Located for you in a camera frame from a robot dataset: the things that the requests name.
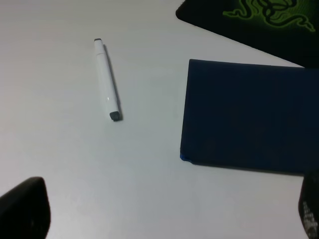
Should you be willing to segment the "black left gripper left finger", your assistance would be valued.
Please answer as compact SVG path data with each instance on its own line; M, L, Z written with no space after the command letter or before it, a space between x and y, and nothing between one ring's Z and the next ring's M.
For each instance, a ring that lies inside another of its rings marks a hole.
M44 239L51 222L45 181L31 177L0 197L2 239Z

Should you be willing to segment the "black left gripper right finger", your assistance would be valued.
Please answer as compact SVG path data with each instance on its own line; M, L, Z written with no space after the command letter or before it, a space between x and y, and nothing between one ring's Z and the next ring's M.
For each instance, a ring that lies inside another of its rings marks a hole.
M299 215L309 239L319 238L319 171L304 176L300 198Z

